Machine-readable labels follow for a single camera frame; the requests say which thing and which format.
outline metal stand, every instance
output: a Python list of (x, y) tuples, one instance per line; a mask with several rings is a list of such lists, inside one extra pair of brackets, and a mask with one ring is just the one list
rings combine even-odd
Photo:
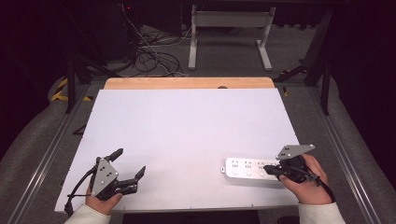
[(68, 91), (68, 104), (66, 114), (68, 114), (73, 106), (76, 104), (76, 79), (75, 76), (78, 77), (78, 80), (81, 84), (90, 84), (91, 83), (91, 73), (88, 70), (87, 66), (90, 66), (99, 72), (107, 75), (108, 77), (119, 77), (116, 73), (105, 69), (103, 66), (91, 61), (90, 59), (84, 57), (81, 54), (75, 53), (67, 62), (67, 91)]
[(192, 6), (191, 11), (191, 45), (189, 69), (194, 70), (197, 54), (196, 27), (265, 27), (261, 40), (257, 40), (257, 47), (262, 56), (262, 63), (266, 71), (272, 71), (272, 66), (265, 50), (270, 33), (271, 24), (275, 16), (275, 7), (269, 12), (224, 12), (224, 11), (196, 11), (197, 6)]
[(317, 31), (315, 32), (314, 38), (309, 46), (308, 51), (305, 54), (305, 58), (302, 65), (292, 69), (291, 71), (283, 71), (282, 76), (274, 78), (274, 82), (283, 82), (290, 77), (294, 77), (297, 74), (308, 71), (307, 76), (304, 80), (306, 86), (315, 86), (320, 77), (323, 76), (322, 93), (320, 97), (320, 104), (323, 112), (329, 115), (327, 105), (329, 98), (329, 85), (330, 85), (330, 66), (328, 59), (321, 53), (322, 44), (326, 37), (327, 29), (332, 18), (333, 9), (329, 8), (320, 20)]

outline power outlet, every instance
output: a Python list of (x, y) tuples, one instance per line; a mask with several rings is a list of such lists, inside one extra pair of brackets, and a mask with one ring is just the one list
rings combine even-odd
[(276, 160), (228, 158), (225, 160), (225, 166), (221, 167), (221, 172), (229, 181), (278, 183), (276, 176), (268, 175), (264, 170), (265, 165), (276, 164), (278, 164)]

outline white power strip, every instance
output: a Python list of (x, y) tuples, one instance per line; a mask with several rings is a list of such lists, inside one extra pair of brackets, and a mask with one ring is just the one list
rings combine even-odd
[(243, 158), (228, 158), (225, 166), (221, 167), (221, 172), (229, 181), (236, 182), (262, 182), (262, 183), (280, 183), (276, 176), (268, 175), (265, 165), (277, 165), (279, 161), (273, 160), (253, 160)]

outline black cable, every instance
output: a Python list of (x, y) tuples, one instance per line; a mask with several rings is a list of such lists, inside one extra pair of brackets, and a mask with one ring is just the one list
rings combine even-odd
[(149, 72), (156, 69), (158, 65), (163, 66), (163, 68), (165, 69), (166, 73), (163, 74), (163, 77), (173, 76), (175, 73), (178, 73), (178, 71), (183, 73), (180, 61), (175, 56), (168, 53), (156, 52), (156, 54), (154, 54), (147, 49), (139, 48), (137, 51), (136, 59), (139, 61), (139, 63), (136, 63), (134, 65), (134, 69), (136, 69), (140, 73), (131, 75), (131, 77), (136, 77), (142, 74), (146, 74), (146, 76), (148, 76)]
[(67, 214), (69, 217), (71, 217), (71, 216), (73, 215), (73, 204), (72, 204), (72, 199), (73, 199), (74, 197), (77, 196), (77, 195), (75, 194), (76, 191), (78, 190), (78, 188), (79, 188), (79, 186), (82, 184), (82, 182), (84, 182), (84, 180), (85, 180), (89, 175), (91, 175), (91, 174), (93, 174), (94, 172), (96, 172), (96, 170), (97, 170), (97, 167), (96, 167), (96, 165), (95, 165), (95, 166), (93, 166), (93, 167), (91, 168), (90, 171), (88, 171), (88, 172), (78, 181), (78, 183), (76, 184), (76, 186), (73, 188), (72, 193), (69, 194), (69, 195), (67, 195), (67, 197), (68, 197), (69, 199), (67, 200), (67, 203), (64, 205), (64, 211), (66, 212), (66, 214)]
[(319, 175), (312, 172), (312, 170), (309, 167), (306, 167), (306, 168), (308, 168), (308, 170), (312, 174), (309, 174), (308, 172), (298, 169), (298, 168), (295, 168), (295, 167), (289, 167), (289, 168), (292, 170), (301, 172), (302, 174), (308, 175), (308, 177), (311, 177), (313, 180), (315, 180), (315, 182), (317, 182), (318, 187), (322, 186), (326, 190), (327, 194), (329, 194), (330, 198), (332, 199), (332, 203), (335, 203), (335, 196), (334, 196), (334, 193), (332, 193), (332, 190), (330, 189), (330, 187), (320, 179)]
[[(143, 36), (146, 36), (147, 38), (149, 38), (149, 39), (146, 39), (146, 41), (148, 41), (150, 43), (150, 45), (161, 42), (165, 38), (173, 37), (172, 35), (170, 35), (166, 32), (163, 32), (163, 31), (151, 31), (148, 33), (144, 33)], [(176, 40), (173, 40), (171, 43), (166, 43), (166, 45), (175, 43), (179, 39), (180, 39), (180, 37), (177, 37)]]
[[(108, 69), (108, 68), (107, 68), (107, 70), (109, 70), (109, 71), (111, 71), (111, 72), (113, 72), (113, 73), (120, 73), (120, 72), (124, 71), (125, 69), (131, 67), (133, 64), (134, 64), (134, 60), (130, 60), (127, 64), (125, 64), (125, 65), (123, 65), (123, 66), (121, 66), (121, 67), (112, 68), (112, 69)], [(89, 70), (93, 75), (96, 75), (96, 76), (102, 75), (102, 73), (99, 72), (99, 71), (97, 71), (97, 70), (91, 70), (91, 69), (88, 69), (88, 70)]]
[(91, 196), (91, 194), (75, 194), (73, 195), (74, 197), (87, 197), (87, 196)]

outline white sleeve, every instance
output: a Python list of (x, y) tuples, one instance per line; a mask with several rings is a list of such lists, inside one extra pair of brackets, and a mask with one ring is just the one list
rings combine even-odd
[(298, 204), (300, 224), (345, 224), (337, 203), (324, 205)]
[(64, 224), (108, 224), (110, 218), (83, 204)]

